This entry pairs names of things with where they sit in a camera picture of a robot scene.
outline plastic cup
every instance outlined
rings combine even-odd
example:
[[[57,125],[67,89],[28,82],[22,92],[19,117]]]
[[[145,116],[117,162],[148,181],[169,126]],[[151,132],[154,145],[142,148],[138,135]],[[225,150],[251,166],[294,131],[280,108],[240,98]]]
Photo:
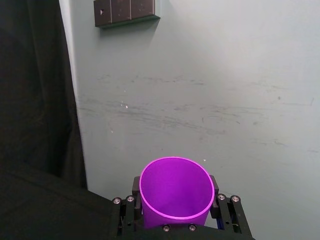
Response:
[[[144,227],[204,225],[214,201],[214,184],[198,163],[176,156],[149,163],[139,183]]]

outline black fabric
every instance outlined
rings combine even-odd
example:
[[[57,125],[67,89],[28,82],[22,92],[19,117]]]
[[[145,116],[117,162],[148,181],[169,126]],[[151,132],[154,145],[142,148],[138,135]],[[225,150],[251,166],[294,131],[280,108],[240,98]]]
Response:
[[[111,207],[25,163],[1,161],[1,240],[106,240]]]
[[[0,160],[86,188],[58,0],[0,1]]]

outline black curtain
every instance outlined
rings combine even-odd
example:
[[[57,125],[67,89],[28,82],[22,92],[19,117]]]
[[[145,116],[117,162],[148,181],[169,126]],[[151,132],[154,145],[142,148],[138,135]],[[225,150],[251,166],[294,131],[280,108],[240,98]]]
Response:
[[[0,160],[87,187],[59,0],[0,1]]]

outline screw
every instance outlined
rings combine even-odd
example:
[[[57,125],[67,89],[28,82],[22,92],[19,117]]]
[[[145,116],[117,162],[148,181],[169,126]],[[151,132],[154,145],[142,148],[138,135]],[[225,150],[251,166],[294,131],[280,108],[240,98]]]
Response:
[[[220,199],[220,200],[225,200],[225,198],[226,198],[226,197],[223,196],[223,195],[221,195],[221,194],[218,195],[218,199]]]
[[[237,197],[237,196],[233,196],[233,197],[232,197],[232,201],[234,201],[234,202],[239,202],[239,200],[240,200],[240,199],[239,199],[239,197]]]
[[[129,196],[127,199],[126,199],[128,202],[132,202],[133,200],[135,200],[135,198],[133,196]]]
[[[170,226],[169,226],[169,225],[164,225],[164,226],[162,227],[162,230],[165,231],[165,232],[169,232]]]
[[[191,232],[194,232],[196,229],[197,229],[196,225],[194,225],[194,224],[190,224],[190,225],[189,225],[189,230],[190,230]]]
[[[116,197],[114,200],[113,200],[113,203],[114,204],[119,204],[121,202],[121,199]]]

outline cup rim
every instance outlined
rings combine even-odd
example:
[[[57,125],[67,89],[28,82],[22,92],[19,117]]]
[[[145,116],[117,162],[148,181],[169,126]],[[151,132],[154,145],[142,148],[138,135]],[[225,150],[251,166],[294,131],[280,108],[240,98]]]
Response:
[[[167,214],[164,214],[158,210],[156,210],[154,207],[152,207],[148,201],[146,200],[145,196],[144,196],[144,193],[142,191],[142,188],[141,188],[141,181],[142,181],[142,178],[143,178],[143,175],[144,175],[144,172],[147,170],[147,168],[154,164],[155,162],[157,161],[161,161],[161,160],[166,160],[166,159],[172,159],[172,158],[175,158],[175,159],[181,159],[181,160],[185,160],[185,161],[189,161],[195,165],[197,165],[198,167],[200,167],[204,173],[207,175],[210,183],[211,183],[211,188],[212,188],[212,196],[211,196],[211,200],[209,202],[209,204],[199,213],[197,214],[194,214],[194,215],[191,215],[191,216],[171,216],[171,215],[167,215]],[[141,172],[141,175],[140,175],[140,180],[139,180],[139,190],[140,190],[140,195],[141,195],[141,198],[143,199],[143,201],[145,202],[145,204],[155,213],[157,213],[158,215],[160,215],[161,217],[164,217],[164,218],[168,218],[168,219],[174,219],[174,220],[189,220],[189,219],[195,219],[201,215],[203,215],[205,212],[207,212],[211,205],[213,204],[214,202],[214,199],[215,199],[215,188],[214,188],[214,184],[212,182],[212,179],[209,175],[209,173],[204,169],[203,166],[201,166],[199,163],[193,161],[193,160],[190,160],[190,159],[187,159],[187,158],[184,158],[184,157],[180,157],[180,156],[166,156],[166,157],[161,157],[161,158],[158,158],[156,160],[153,160],[152,162],[150,162],[147,166],[145,166],[145,168],[142,170]]]

